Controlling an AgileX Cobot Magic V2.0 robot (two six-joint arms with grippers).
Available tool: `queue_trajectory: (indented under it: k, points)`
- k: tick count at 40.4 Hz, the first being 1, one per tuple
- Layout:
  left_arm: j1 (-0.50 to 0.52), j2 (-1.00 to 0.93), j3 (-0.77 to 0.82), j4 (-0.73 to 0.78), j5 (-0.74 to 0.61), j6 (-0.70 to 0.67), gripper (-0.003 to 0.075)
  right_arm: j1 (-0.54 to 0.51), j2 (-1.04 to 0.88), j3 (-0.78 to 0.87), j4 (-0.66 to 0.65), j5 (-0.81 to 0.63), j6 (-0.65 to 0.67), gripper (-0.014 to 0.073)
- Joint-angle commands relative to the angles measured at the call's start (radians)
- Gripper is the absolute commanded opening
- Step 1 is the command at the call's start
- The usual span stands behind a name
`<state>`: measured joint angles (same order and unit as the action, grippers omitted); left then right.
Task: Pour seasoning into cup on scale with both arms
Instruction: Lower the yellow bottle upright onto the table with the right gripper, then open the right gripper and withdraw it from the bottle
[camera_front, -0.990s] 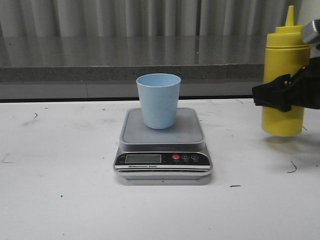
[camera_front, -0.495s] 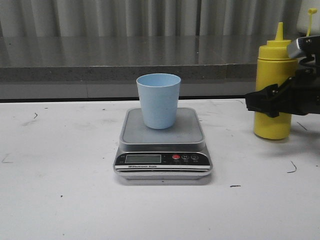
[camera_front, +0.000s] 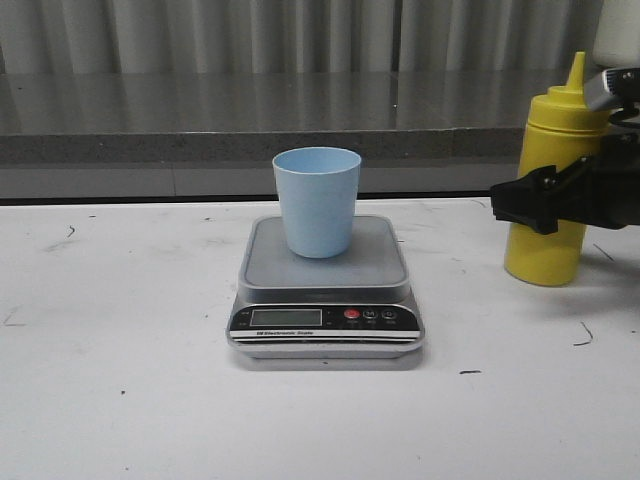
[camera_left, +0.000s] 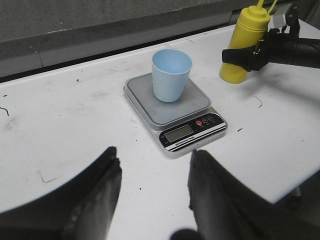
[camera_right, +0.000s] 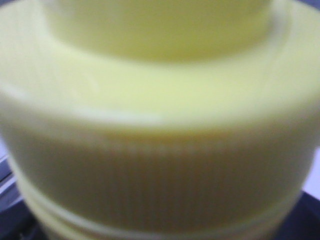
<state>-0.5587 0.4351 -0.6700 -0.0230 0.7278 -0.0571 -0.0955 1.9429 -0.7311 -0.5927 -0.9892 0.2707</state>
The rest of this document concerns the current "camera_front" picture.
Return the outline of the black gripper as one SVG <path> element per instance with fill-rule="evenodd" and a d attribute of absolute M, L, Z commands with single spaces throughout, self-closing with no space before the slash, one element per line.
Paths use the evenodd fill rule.
<path fill-rule="evenodd" d="M 556 233 L 560 220 L 608 229 L 639 223 L 639 69 L 603 70 L 585 83 L 584 100 L 590 111 L 607 113 L 618 133 L 602 138 L 596 160 L 580 157 L 562 170 L 544 166 L 493 185 L 497 220 L 542 235 Z"/>

